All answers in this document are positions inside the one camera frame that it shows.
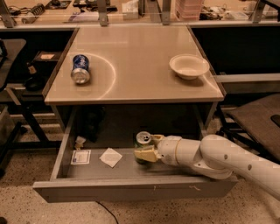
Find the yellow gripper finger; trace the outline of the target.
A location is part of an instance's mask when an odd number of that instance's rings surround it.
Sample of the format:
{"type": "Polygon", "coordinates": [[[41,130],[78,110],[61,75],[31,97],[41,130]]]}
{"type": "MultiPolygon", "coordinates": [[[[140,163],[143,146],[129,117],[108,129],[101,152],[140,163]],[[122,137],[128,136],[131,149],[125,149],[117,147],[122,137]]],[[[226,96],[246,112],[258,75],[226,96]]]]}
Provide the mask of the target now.
{"type": "Polygon", "coordinates": [[[152,163],[157,162],[161,158],[161,155],[154,145],[149,145],[147,147],[134,150],[134,155],[137,159],[152,163]]]}
{"type": "Polygon", "coordinates": [[[164,138],[165,138],[164,135],[159,135],[159,134],[151,136],[151,140],[155,145],[158,145],[164,138]]]}

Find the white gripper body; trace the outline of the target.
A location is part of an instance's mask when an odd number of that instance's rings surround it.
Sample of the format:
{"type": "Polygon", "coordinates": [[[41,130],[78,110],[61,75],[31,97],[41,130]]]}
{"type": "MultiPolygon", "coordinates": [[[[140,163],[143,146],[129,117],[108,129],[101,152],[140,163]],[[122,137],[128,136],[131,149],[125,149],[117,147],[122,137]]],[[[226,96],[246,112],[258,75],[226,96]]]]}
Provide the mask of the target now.
{"type": "Polygon", "coordinates": [[[157,151],[161,161],[166,165],[178,165],[176,159],[176,149],[181,139],[181,136],[164,136],[157,144],[157,151]]]}

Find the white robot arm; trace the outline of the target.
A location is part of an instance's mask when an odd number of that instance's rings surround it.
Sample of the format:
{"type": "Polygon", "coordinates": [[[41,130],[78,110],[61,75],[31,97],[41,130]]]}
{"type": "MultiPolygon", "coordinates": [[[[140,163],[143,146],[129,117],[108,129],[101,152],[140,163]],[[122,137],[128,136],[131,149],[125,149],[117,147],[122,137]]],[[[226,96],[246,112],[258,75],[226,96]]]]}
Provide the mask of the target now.
{"type": "Polygon", "coordinates": [[[280,200],[280,164],[258,157],[223,136],[192,140],[141,131],[136,143],[134,155],[138,160],[187,167],[212,179],[226,179],[235,172],[280,200]]]}

